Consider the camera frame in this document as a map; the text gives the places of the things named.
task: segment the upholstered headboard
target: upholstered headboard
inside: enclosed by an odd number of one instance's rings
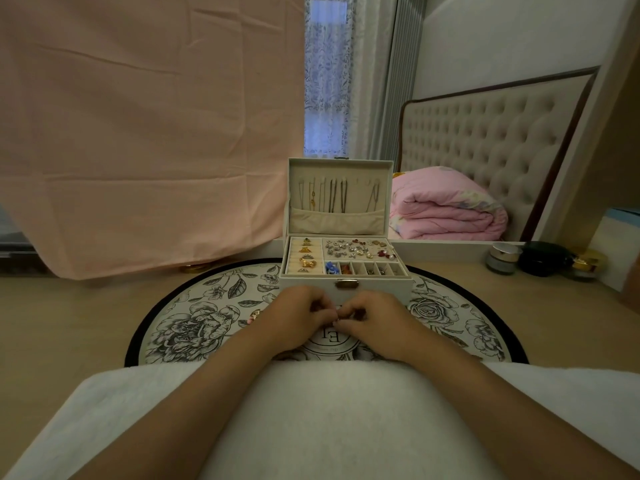
[[[597,68],[411,100],[400,115],[400,171],[448,166],[498,199],[503,238],[532,237]]]

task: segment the white fleece blanket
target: white fleece blanket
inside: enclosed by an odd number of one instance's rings
[[[7,480],[68,478],[198,365],[145,365],[85,380]],[[516,363],[487,366],[640,468],[640,375]],[[410,368],[384,362],[281,362],[249,391],[200,478],[502,475],[453,408]]]

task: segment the fabric pocket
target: fabric pocket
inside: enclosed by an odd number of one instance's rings
[[[385,235],[385,209],[363,214],[332,214],[292,208],[289,213],[289,232]]]

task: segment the person's left hand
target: person's left hand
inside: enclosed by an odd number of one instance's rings
[[[245,330],[259,333],[273,354],[304,344],[320,327],[338,320],[331,299],[320,288],[286,288]]]

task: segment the white curtain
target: white curtain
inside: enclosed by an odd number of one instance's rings
[[[306,0],[305,156],[372,157],[396,0]]]

